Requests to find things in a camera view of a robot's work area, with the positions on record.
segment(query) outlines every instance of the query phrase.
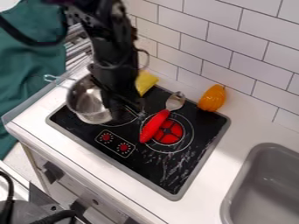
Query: yellow sponge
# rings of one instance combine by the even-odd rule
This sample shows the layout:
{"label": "yellow sponge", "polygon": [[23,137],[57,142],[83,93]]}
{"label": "yellow sponge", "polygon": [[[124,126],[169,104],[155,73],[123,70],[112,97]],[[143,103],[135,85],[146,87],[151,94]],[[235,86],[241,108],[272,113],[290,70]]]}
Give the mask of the yellow sponge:
{"label": "yellow sponge", "polygon": [[155,75],[144,70],[141,71],[136,79],[136,88],[140,96],[145,95],[158,81],[159,79]]}

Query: red burner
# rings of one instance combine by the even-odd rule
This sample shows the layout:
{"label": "red burner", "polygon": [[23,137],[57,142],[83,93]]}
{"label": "red burner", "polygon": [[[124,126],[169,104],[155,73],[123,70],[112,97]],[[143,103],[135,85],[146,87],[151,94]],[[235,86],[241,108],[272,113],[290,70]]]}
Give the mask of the red burner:
{"label": "red burner", "polygon": [[129,149],[129,146],[126,143],[121,143],[120,150],[121,151],[127,151]]}
{"label": "red burner", "polygon": [[109,141],[111,139],[111,136],[107,133],[107,134],[102,135],[102,139],[104,141]]}
{"label": "red burner", "polygon": [[166,120],[155,134],[154,139],[160,144],[175,144],[184,134],[182,125],[172,119]]}

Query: silver pot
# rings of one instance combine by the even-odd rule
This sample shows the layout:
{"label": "silver pot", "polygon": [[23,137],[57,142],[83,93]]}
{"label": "silver pot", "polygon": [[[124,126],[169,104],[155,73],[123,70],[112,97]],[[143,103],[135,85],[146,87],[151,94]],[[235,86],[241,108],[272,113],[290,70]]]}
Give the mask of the silver pot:
{"label": "silver pot", "polygon": [[101,89],[97,87],[91,75],[87,75],[80,80],[74,81],[71,87],[65,87],[57,84],[58,76],[46,74],[44,80],[48,82],[55,81],[56,85],[68,89],[66,97],[67,107],[74,112],[84,123],[102,124],[112,120],[110,110],[105,108],[101,99]]}

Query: stainless steel sink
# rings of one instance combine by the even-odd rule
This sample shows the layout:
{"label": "stainless steel sink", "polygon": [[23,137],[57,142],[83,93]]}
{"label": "stainless steel sink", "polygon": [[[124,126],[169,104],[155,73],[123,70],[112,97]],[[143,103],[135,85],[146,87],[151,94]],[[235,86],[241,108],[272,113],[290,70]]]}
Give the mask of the stainless steel sink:
{"label": "stainless steel sink", "polygon": [[254,147],[220,214],[225,224],[298,224],[299,154],[273,143]]}

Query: green cloth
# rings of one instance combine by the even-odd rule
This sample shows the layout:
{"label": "green cloth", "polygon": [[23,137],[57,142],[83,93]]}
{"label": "green cloth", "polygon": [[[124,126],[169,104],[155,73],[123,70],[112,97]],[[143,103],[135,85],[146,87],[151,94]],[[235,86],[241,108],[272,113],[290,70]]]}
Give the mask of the green cloth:
{"label": "green cloth", "polygon": [[[38,42],[54,41],[63,32],[59,7],[40,0],[23,0],[1,15],[24,35]],[[65,70],[66,49],[63,43],[29,46],[0,27],[0,116],[43,88],[46,85],[44,74],[61,75]],[[0,159],[5,158],[16,141],[1,121]]]}

